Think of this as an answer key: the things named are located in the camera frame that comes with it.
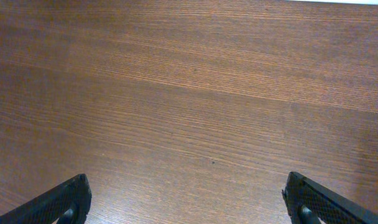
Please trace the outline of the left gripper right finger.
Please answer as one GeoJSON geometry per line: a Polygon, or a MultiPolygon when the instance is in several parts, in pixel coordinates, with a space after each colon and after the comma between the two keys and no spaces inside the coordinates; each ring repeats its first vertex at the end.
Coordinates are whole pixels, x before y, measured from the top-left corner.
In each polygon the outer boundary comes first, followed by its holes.
{"type": "Polygon", "coordinates": [[[298,172],[289,173],[282,197],[292,223],[378,224],[378,214],[298,172]]]}

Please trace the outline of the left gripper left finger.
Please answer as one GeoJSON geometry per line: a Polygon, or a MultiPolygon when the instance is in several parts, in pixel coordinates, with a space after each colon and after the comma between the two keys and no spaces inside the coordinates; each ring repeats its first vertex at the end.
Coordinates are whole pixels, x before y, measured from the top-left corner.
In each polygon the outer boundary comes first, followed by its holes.
{"type": "Polygon", "coordinates": [[[48,190],[0,216],[0,224],[84,224],[91,207],[91,189],[85,174],[48,190]]]}

